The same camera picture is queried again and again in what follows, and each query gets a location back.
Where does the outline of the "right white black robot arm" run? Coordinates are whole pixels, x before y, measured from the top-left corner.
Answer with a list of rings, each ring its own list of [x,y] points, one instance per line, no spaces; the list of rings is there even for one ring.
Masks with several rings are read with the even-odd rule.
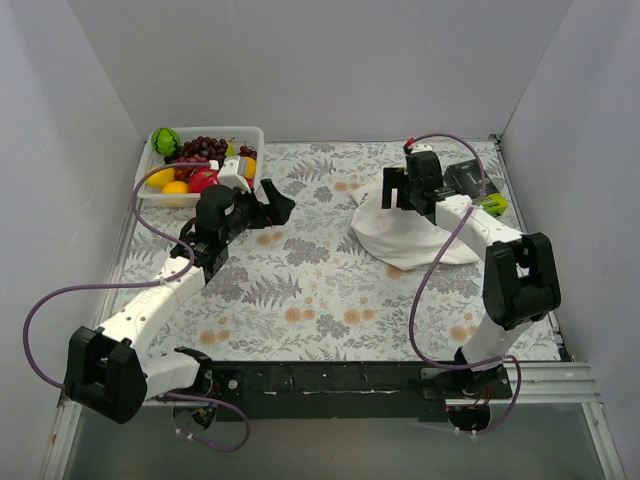
[[[485,315],[451,365],[428,364],[428,388],[475,397],[498,379],[508,351],[534,323],[559,307],[561,292],[550,239],[501,223],[445,185],[435,152],[405,150],[404,167],[383,171],[381,205],[414,211],[449,232],[483,262]]]

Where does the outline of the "white t-shirt with flower print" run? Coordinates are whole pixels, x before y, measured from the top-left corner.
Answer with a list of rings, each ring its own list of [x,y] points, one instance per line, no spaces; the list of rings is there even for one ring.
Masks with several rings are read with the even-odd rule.
[[[450,233],[414,211],[383,209],[382,175],[350,192],[356,203],[351,229],[376,259],[402,271],[433,262]]]

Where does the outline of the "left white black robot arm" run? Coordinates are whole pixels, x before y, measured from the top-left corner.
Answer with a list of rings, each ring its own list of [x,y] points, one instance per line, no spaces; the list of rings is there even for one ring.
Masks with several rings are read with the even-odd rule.
[[[207,355],[178,347],[152,358],[149,347],[179,308],[223,267],[236,237],[288,222],[294,201],[269,179],[261,186],[266,203],[238,188],[206,188],[154,286],[97,328],[81,327],[72,335],[64,379],[69,398],[123,424],[150,398],[170,392],[200,400],[213,391],[213,363]]]

